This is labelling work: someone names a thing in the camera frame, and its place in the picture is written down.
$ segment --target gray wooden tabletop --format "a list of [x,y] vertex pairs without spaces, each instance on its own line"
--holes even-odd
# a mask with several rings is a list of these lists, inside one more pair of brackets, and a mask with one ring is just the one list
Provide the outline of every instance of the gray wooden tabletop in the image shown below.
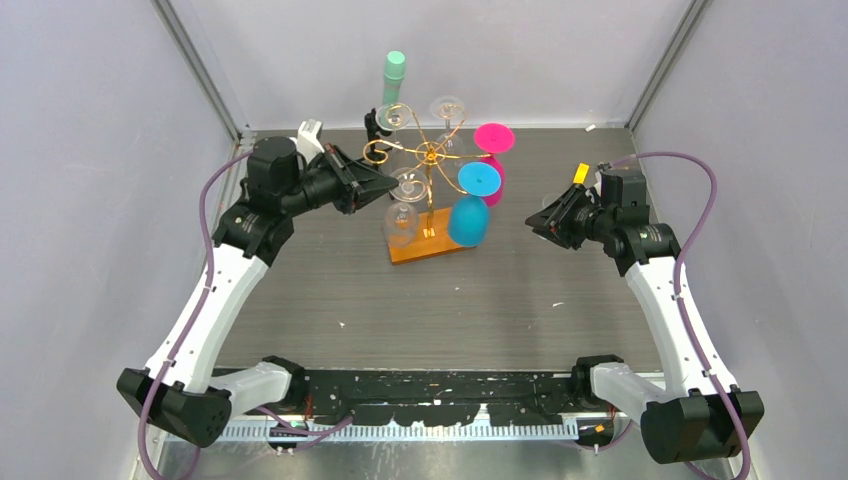
[[[462,136],[475,151],[470,133]],[[364,133],[322,140],[359,157]],[[659,370],[645,317],[601,246],[564,250],[524,226],[546,195],[568,188],[578,163],[629,153],[623,129],[517,130],[499,156],[504,197],[486,240],[400,266],[389,263],[382,232],[388,197],[353,216],[327,206],[298,217],[218,364],[274,354],[307,367],[565,370],[579,356],[614,353],[636,371]],[[456,199],[443,181],[435,191],[437,207]]]

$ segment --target gray wall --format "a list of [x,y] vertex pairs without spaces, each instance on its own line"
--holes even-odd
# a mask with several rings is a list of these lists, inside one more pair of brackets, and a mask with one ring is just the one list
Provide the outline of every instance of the gray wall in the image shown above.
[[[710,162],[716,209],[689,275],[707,328],[766,417],[764,478],[843,478],[848,382],[848,4],[714,2],[637,131],[642,151]],[[687,235],[706,177],[648,160],[663,220]]]
[[0,68],[0,478],[126,478],[230,142],[148,2],[3,2]]
[[690,0],[174,0],[228,106],[253,129],[361,127],[383,61],[401,100],[465,101],[469,124],[623,125]]

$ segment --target orange wooden block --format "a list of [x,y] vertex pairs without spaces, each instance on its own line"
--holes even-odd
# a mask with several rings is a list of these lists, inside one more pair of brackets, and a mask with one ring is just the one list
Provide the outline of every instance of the orange wooden block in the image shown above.
[[425,235],[427,229],[428,212],[418,214],[418,232],[409,245],[401,248],[389,245],[389,257],[392,265],[424,260],[425,258],[444,255],[446,253],[467,250],[460,247],[448,235],[448,221],[450,220],[450,208],[442,208],[433,213],[433,231],[435,235]]

